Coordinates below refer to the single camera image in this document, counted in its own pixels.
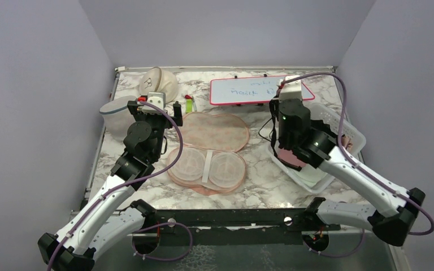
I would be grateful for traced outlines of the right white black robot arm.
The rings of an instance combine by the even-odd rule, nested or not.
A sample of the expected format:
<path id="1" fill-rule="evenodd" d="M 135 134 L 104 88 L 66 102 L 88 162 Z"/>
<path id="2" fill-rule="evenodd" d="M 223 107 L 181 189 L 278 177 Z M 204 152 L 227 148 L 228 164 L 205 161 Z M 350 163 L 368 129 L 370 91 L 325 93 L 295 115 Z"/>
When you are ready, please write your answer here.
<path id="1" fill-rule="evenodd" d="M 303 215 L 304 224 L 312 230 L 326 225 L 353 226 L 373 232 L 389 245 L 403 246 L 422 212 L 425 193 L 392 183 L 340 149 L 337 135 L 323 121 L 311 119 L 301 100 L 274 101 L 273 116 L 278 119 L 280 149 L 336 177 L 369 202 L 364 206 L 315 199 Z"/>

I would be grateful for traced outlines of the floral mesh laundry bag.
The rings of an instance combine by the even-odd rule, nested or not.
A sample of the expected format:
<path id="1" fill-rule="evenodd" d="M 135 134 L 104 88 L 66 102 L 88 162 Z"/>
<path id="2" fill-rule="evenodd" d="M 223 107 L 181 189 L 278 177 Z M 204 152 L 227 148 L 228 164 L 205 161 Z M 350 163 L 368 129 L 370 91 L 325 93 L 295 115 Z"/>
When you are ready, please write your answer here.
<path id="1" fill-rule="evenodd" d="M 188 113 L 180 129 L 183 147 L 173 149 L 167 162 L 170 179 L 202 195 L 231 193 L 246 177 L 246 162 L 238 154 L 250 138 L 245 122 L 231 114 Z"/>

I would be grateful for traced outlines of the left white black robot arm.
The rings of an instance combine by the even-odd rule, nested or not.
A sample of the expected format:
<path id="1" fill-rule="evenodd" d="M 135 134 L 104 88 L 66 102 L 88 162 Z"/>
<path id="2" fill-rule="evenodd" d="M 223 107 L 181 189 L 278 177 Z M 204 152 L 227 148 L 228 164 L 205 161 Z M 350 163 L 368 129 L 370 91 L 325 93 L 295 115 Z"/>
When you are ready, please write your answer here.
<path id="1" fill-rule="evenodd" d="M 45 233 L 38 247 L 48 270 L 92 270 L 96 260 L 115 243 L 134 231 L 149 231 L 155 224 L 155 210 L 143 200 L 119 216 L 117 208 L 142 184 L 168 171 L 173 161 L 156 172 L 165 139 L 164 132 L 174 128 L 183 143 L 181 104 L 173 105 L 173 116 L 165 103 L 147 96 L 128 102 L 135 122 L 124 139 L 124 152 L 112 167 L 105 183 L 88 204 L 57 233 Z"/>

